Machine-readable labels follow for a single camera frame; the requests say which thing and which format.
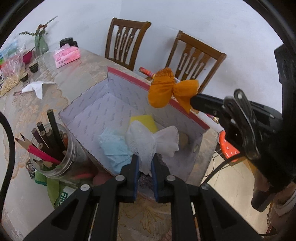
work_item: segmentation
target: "open box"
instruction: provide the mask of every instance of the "open box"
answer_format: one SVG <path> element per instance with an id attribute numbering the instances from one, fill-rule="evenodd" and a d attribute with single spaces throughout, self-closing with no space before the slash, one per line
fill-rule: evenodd
<path id="1" fill-rule="evenodd" d="M 82 93 L 59 116 L 91 159 L 110 173 L 110 164 L 98 142 L 106 127 L 124 136 L 130 117 L 137 115 L 151 115 L 159 130 L 176 126 L 188 135 L 189 142 L 184 149 L 175 152 L 174 157 L 162 156 L 162 160 L 172 175 L 186 181 L 198 155 L 202 135 L 209 127 L 195 113 L 187 114 L 175 99 L 164 108 L 152 107 L 148 102 L 148 90 L 149 84 L 108 67 L 108 77 Z"/>

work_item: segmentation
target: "chair backrest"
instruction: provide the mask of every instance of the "chair backrest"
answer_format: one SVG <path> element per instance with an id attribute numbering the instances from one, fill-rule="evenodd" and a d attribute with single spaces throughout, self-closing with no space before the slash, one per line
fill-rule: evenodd
<path id="1" fill-rule="evenodd" d="M 218 50 L 206 45 L 203 42 L 200 42 L 199 40 L 183 33 L 182 31 L 179 31 L 176 37 L 176 40 L 174 42 L 174 45 L 172 47 L 170 56 L 168 58 L 166 67 L 169 67 L 171 63 L 171 60 L 173 58 L 173 55 L 179 40 L 186 43 L 185 49 L 182 53 L 180 62 L 178 64 L 178 67 L 175 73 L 175 77 L 178 78 L 179 80 L 186 80 L 187 78 L 196 79 L 198 75 L 202 72 L 202 70 L 204 69 L 205 65 L 207 64 L 210 58 L 213 58 L 216 60 L 214 66 L 212 67 L 212 69 L 210 70 L 210 72 L 208 73 L 208 75 L 206 76 L 203 83 L 198 89 L 198 93 L 200 93 L 204 90 L 204 88 L 206 87 L 210 79 L 213 77 L 214 73 L 217 71 L 220 64 L 226 58 L 226 54 L 219 52 Z M 190 56 L 190 52 L 192 51 L 192 48 L 194 48 L 194 52 Z"/>
<path id="2" fill-rule="evenodd" d="M 109 57 L 109 53 L 110 53 L 111 38 L 112 38 L 114 26 L 118 26 L 118 31 L 115 38 L 114 58 L 111 58 Z M 110 59 L 115 63 L 118 63 L 130 69 L 131 71 L 133 71 L 140 44 L 142 42 L 142 39 L 144 37 L 146 30 L 150 26 L 151 26 L 150 22 L 138 22 L 138 21 L 113 18 L 110 24 L 109 32 L 108 32 L 105 58 Z M 131 45 L 133 43 L 135 34 L 138 30 L 139 30 L 139 33 L 131 53 L 130 61 L 127 64 L 126 58 L 128 56 Z"/>

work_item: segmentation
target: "orange plastic chair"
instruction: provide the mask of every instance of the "orange plastic chair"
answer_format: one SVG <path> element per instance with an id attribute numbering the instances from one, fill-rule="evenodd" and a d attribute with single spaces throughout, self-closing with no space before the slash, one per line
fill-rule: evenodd
<path id="1" fill-rule="evenodd" d="M 233 145 L 231 145 L 228 141 L 225 140 L 225 131 L 221 131 L 219 134 L 219 143 L 221 147 L 221 151 L 223 152 L 224 156 L 229 159 L 230 157 L 239 154 L 239 150 L 237 150 Z"/>

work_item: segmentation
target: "vase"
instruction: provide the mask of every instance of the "vase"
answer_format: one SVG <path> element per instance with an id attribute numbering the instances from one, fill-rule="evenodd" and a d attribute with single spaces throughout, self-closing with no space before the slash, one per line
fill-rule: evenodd
<path id="1" fill-rule="evenodd" d="M 39 49 L 41 54 L 44 54 L 45 52 L 47 52 L 49 50 L 48 44 L 45 42 L 43 35 L 41 37 L 39 37 L 39 35 L 36 35 L 35 48 L 36 48 L 36 50 Z"/>

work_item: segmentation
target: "tile floor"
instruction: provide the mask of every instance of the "tile floor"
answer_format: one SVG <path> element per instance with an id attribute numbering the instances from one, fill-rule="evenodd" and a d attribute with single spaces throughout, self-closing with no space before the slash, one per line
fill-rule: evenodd
<path id="1" fill-rule="evenodd" d="M 213 155 L 215 167 L 224 161 L 221 156 Z M 211 161 L 206 175 L 213 170 Z M 254 176 L 241 162 L 232 167 L 220 170 L 209 181 L 209 184 L 258 232 L 267 230 L 266 215 L 268 208 L 260 213 L 252 208 L 251 200 L 254 187 Z"/>

